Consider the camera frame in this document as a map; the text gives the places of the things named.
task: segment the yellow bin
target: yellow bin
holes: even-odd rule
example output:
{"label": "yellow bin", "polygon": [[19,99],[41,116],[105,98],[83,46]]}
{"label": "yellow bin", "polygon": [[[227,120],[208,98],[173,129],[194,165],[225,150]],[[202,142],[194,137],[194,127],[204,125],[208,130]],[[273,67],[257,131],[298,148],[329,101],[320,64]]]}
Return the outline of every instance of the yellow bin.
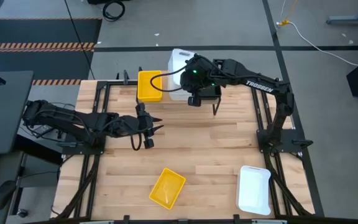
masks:
{"label": "yellow bin", "polygon": [[[162,99],[162,92],[156,90],[150,84],[150,80],[160,75],[161,71],[140,71],[137,75],[137,98],[143,102],[159,102]],[[153,84],[162,89],[162,77],[155,78]]]}
{"label": "yellow bin", "polygon": [[164,208],[171,209],[185,182],[184,177],[168,168],[164,168],[149,198]]}

